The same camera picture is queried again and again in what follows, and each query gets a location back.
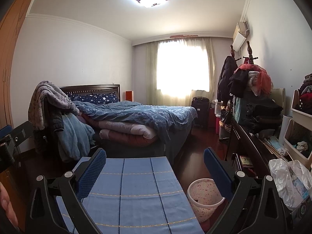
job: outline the window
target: window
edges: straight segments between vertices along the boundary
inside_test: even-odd
[[[208,55],[203,38],[161,41],[157,52],[157,89],[183,98],[192,90],[209,92]]]

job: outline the hand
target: hand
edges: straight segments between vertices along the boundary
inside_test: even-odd
[[[15,212],[12,208],[12,204],[10,202],[9,195],[7,190],[5,190],[4,186],[0,182],[0,203],[2,208],[7,214],[7,218],[13,224],[14,227],[18,227],[18,219],[16,218]]]

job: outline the blue plaid tablecloth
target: blue plaid tablecloth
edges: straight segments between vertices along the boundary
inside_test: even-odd
[[[78,233],[57,202],[68,230]],[[107,159],[82,204],[103,234],[204,233],[166,157]]]

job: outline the black suitcase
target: black suitcase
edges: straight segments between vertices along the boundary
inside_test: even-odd
[[[207,128],[209,117],[209,99],[205,97],[193,97],[192,107],[197,111],[197,118],[194,119],[195,126]]]

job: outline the sheer green curtain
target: sheer green curtain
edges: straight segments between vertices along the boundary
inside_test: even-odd
[[[146,51],[148,105],[189,106],[194,96],[213,97],[211,38],[150,42]]]

